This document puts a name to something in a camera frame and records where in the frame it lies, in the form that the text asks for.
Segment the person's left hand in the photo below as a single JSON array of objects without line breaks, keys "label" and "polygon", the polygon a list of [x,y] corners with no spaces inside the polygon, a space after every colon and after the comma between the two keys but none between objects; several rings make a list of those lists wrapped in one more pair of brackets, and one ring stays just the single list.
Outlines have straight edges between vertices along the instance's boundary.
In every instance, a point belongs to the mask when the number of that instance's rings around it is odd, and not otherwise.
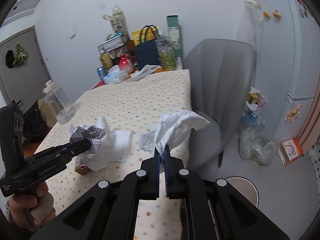
[{"label": "person's left hand", "polygon": [[13,221],[22,229],[36,232],[36,226],[45,226],[51,222],[55,217],[55,209],[52,206],[50,213],[42,220],[34,219],[33,222],[29,220],[25,211],[29,211],[37,206],[37,198],[43,197],[48,193],[48,185],[44,181],[40,183],[36,189],[36,193],[32,195],[13,195],[9,199],[9,208]]}]

